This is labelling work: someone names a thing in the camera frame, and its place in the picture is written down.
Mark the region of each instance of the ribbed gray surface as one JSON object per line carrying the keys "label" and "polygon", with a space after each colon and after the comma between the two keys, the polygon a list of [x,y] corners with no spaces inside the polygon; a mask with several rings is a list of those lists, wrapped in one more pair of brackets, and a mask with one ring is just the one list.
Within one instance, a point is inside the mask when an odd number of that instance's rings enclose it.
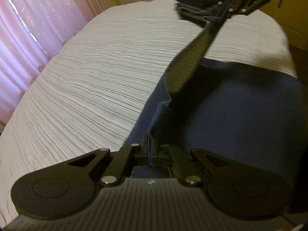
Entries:
{"label": "ribbed gray surface", "polygon": [[179,184],[176,178],[127,178],[117,187],[102,189],[96,200],[78,214],[56,221],[21,216],[10,231],[274,231],[290,230],[282,217],[266,221],[242,221],[215,209],[199,188]]}

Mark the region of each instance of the sheer curtain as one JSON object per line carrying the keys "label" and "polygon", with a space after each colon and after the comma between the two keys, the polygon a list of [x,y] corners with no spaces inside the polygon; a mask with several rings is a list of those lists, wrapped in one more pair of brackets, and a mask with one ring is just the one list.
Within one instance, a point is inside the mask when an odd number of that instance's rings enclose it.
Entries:
{"label": "sheer curtain", "polygon": [[0,133],[20,99],[105,0],[0,0]]}

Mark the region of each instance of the white bed sheet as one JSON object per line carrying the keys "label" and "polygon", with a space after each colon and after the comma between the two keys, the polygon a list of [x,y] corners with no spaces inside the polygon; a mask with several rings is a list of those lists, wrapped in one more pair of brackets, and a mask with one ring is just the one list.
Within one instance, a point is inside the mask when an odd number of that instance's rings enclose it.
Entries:
{"label": "white bed sheet", "polygon": [[[0,226],[17,216],[10,189],[19,177],[98,148],[121,147],[169,62],[201,31],[179,20],[174,4],[112,7],[49,62],[0,137]],[[286,36],[260,11],[228,20],[206,57],[296,77]]]}

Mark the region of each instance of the curtain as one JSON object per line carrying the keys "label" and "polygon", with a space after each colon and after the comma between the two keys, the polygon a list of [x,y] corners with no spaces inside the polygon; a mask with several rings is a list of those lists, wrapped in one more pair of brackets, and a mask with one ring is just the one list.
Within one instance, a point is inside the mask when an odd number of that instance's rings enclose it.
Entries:
{"label": "curtain", "polygon": [[105,0],[0,0],[0,133],[24,93]]}

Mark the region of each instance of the dark blue cloth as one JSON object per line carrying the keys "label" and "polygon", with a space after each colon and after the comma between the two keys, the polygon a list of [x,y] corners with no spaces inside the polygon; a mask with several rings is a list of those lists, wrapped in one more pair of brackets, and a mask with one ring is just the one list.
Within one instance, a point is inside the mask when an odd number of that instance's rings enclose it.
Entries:
{"label": "dark blue cloth", "polygon": [[165,74],[126,143],[141,143],[142,135],[150,133],[160,144],[202,148],[275,172],[293,184],[307,145],[296,78],[202,59],[179,93],[169,95],[164,81]]}

